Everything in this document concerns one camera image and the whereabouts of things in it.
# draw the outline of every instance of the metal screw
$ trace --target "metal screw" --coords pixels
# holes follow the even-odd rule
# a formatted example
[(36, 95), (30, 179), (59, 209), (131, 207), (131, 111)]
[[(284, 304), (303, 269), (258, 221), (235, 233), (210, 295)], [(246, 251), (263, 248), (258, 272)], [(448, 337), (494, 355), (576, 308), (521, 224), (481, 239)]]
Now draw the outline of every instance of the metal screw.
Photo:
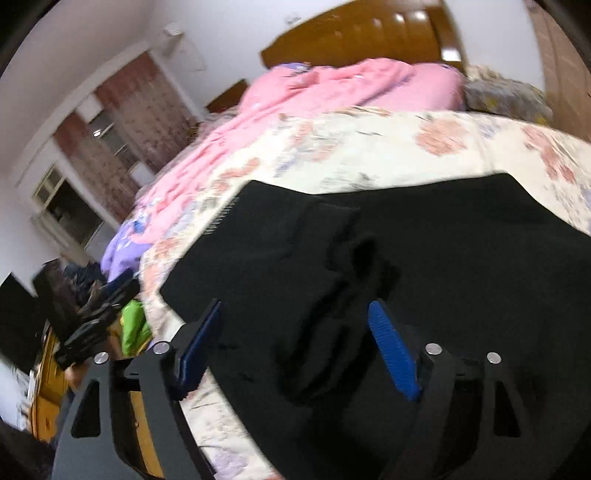
[(425, 351), (429, 355), (439, 355), (443, 351), (443, 348), (437, 343), (428, 343), (425, 347)]
[(158, 342), (154, 345), (154, 353), (156, 355), (162, 355), (170, 350), (168, 342)]
[(109, 354), (107, 352), (97, 353), (95, 355), (95, 363), (97, 365), (104, 364), (109, 359)]
[(486, 359), (492, 364), (500, 364), (501, 356), (498, 353), (490, 352), (486, 354)]

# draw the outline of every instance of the floral curtain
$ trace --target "floral curtain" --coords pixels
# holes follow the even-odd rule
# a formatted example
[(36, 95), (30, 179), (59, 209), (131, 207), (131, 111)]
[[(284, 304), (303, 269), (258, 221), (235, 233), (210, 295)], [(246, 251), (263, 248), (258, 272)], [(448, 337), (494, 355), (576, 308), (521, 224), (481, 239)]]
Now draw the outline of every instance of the floral curtain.
[(53, 137), (97, 202), (122, 222), (131, 212), (139, 190), (124, 165), (92, 136), (75, 111)]
[(95, 95), (155, 173), (190, 143), (194, 118), (148, 53), (109, 78)]

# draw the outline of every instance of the black cloth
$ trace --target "black cloth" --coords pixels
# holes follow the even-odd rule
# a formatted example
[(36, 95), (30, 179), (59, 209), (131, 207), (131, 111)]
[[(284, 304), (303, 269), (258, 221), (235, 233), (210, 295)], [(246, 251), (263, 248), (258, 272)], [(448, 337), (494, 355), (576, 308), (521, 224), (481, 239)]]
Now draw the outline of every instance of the black cloth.
[(88, 262), (85, 267), (80, 267), (71, 262), (64, 268), (64, 276), (70, 280), (70, 286), (78, 307), (86, 305), (95, 282), (98, 282), (99, 285), (107, 283), (103, 272), (100, 270), (100, 264), (97, 262)]
[(415, 416), (366, 326), (378, 297), (427, 342), (527, 369), (550, 476), (591, 418), (589, 287), (591, 239), (500, 174), (325, 196), (251, 182), (161, 292), (188, 322), (223, 300), (210, 367), (232, 407), (288, 480), (341, 480), (377, 478)]
[(0, 478), (2, 480), (46, 480), (51, 477), (54, 450), (0, 420)]

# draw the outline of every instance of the wooden cabinet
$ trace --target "wooden cabinet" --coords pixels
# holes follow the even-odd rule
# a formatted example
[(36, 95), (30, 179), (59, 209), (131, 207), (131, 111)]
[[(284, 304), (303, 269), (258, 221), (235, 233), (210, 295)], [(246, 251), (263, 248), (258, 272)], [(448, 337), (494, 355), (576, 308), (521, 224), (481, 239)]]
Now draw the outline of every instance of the wooden cabinet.
[(57, 337), (49, 330), (43, 346), (37, 387), (31, 406), (33, 435), (44, 442), (49, 442), (56, 434), (56, 418), (60, 412), (61, 398), (68, 388), (64, 372), (53, 358), (57, 347)]

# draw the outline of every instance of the bed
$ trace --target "bed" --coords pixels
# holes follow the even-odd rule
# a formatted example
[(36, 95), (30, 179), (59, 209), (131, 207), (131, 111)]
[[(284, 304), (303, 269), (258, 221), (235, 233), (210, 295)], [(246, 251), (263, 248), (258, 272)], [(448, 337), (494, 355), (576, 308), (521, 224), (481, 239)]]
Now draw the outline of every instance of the bed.
[[(265, 49), (261, 58), (267, 67), (302, 62), (344, 67), (385, 57), (444, 64), (461, 71), (460, 52), (439, 1), (358, 0), (295, 27)], [(405, 87), (404, 82), (398, 86)], [(399, 93), (387, 90), (362, 105), (332, 105), (313, 115), (291, 115), (279, 108), (252, 142), (208, 164), (199, 182), (194, 176), (193, 182), (183, 184), (186, 196), (172, 215), (174, 221), (153, 231), (148, 242), (153, 247), (141, 261), (142, 299), (158, 338), (170, 340), (182, 325), (159, 294), (167, 274), (252, 179), (304, 193), (333, 193), (506, 171), (555, 215), (591, 232), (591, 166), (585, 160), (591, 158), (591, 146), (547, 128), (453, 112), (450, 107), (414, 112), (437, 108), (410, 104), (403, 109), (408, 111), (392, 112)], [(402, 97), (409, 97), (402, 92)], [(241, 106), (252, 109), (260, 101), (257, 95), (256, 90), (247, 90)], [(256, 120), (256, 115), (249, 117), (249, 121)], [(192, 145), (170, 171), (183, 171), (183, 163), (200, 161), (211, 148), (212, 136), (215, 141), (228, 138), (232, 122), (236, 117), (200, 145)], [(158, 209), (161, 193), (148, 196), (143, 203), (140, 200), (125, 228), (135, 224), (134, 228), (144, 231)], [(183, 410), (197, 444), (220, 478), (281, 479), (233, 413), (211, 373), (183, 402)]]
[[(128, 267), (137, 270), (140, 256), (182, 215), (190, 202), (187, 196), (167, 209), (165, 226), (151, 235), (144, 232), (163, 210), (154, 206), (157, 198), (170, 196), (166, 192), (171, 183), (163, 180), (171, 177), (170, 171), (186, 179), (190, 175), (182, 164), (205, 164), (193, 172), (190, 190), (195, 192), (213, 166), (252, 143), (282, 114), (313, 117), (351, 105), (389, 111), (462, 110), (461, 51), (439, 0), (356, 0), (287, 31), (261, 52), (262, 62), (272, 70), (248, 89), (241, 80), (213, 100), (208, 108), (215, 116), (202, 123), (198, 139), (138, 192), (131, 218), (105, 253), (103, 270), (110, 278)], [(318, 69), (304, 71), (311, 67)], [(341, 98), (329, 98), (333, 92), (327, 86), (339, 83)], [(294, 91), (297, 98), (292, 98)]]

